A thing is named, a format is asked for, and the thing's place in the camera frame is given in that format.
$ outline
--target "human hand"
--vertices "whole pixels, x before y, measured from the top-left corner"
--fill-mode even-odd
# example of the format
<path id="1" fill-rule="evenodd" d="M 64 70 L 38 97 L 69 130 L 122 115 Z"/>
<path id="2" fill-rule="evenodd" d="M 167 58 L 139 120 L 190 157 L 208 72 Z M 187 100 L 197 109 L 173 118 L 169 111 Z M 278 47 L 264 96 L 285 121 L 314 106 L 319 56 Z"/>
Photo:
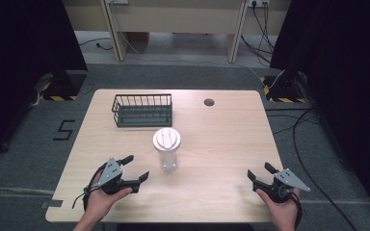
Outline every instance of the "human hand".
<path id="1" fill-rule="evenodd" d="M 289 199 L 284 203 L 275 203 L 269 195 L 262 190 L 257 189 L 256 192 L 269 208 L 272 216 L 272 223 L 276 226 L 277 230 L 294 231 L 298 212 L 296 203 L 292 199 Z M 295 188 L 293 193 L 296 196 L 299 196 L 300 190 Z"/>
<path id="2" fill-rule="evenodd" d="M 94 182 L 98 182 L 100 180 L 101 174 L 102 171 L 97 173 L 94 178 Z M 101 189 L 93 190 L 90 193 L 86 212 L 74 228 L 74 231 L 93 230 L 95 225 L 110 212 L 114 203 L 123 199 L 130 193 L 132 193 L 131 188 L 123 189 L 111 195 L 105 193 Z"/>

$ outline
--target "white cup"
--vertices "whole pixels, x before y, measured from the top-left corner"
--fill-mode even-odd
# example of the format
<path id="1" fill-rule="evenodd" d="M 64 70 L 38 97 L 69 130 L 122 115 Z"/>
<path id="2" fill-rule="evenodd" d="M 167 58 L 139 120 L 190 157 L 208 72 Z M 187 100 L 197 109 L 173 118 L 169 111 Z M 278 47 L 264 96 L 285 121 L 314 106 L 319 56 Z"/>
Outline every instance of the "white cup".
<path id="1" fill-rule="evenodd" d="M 176 150 L 181 144 L 181 136 L 173 128 L 161 128 L 153 137 L 155 149 L 160 154 L 161 168 L 165 171 L 175 170 L 178 167 Z"/>

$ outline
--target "power strip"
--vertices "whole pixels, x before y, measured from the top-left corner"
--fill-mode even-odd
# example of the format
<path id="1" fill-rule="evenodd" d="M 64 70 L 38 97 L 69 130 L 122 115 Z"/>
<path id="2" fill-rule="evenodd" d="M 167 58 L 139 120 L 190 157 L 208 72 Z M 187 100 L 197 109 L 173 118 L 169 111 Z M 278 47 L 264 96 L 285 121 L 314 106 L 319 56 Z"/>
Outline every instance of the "power strip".
<path id="1" fill-rule="evenodd" d="M 257 8 L 264 8 L 265 4 L 269 6 L 270 0 L 249 0 L 248 7 L 252 8 L 253 7 L 253 1 L 256 2 L 256 7 Z"/>

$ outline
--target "black curtain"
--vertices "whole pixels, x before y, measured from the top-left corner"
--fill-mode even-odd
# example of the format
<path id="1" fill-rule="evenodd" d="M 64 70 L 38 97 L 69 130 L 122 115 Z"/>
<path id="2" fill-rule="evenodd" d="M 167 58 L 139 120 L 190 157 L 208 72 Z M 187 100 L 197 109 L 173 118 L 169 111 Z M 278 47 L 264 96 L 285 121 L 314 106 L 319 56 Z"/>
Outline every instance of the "black curtain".
<path id="1" fill-rule="evenodd" d="M 46 73 L 87 70 L 61 0 L 0 1 L 0 142 L 26 111 Z"/>
<path id="2" fill-rule="evenodd" d="M 292 0 L 271 67 L 307 75 L 315 106 L 370 196 L 370 4 Z"/>

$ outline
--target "wire basket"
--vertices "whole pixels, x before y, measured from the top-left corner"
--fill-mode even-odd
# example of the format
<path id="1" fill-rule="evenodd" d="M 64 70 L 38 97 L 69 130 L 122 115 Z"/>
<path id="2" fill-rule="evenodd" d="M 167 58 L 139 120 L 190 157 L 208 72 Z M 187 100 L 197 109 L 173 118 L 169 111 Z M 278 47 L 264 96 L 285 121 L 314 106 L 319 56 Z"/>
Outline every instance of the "wire basket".
<path id="1" fill-rule="evenodd" d="M 172 127 L 172 95 L 116 94 L 112 112 L 118 127 Z"/>

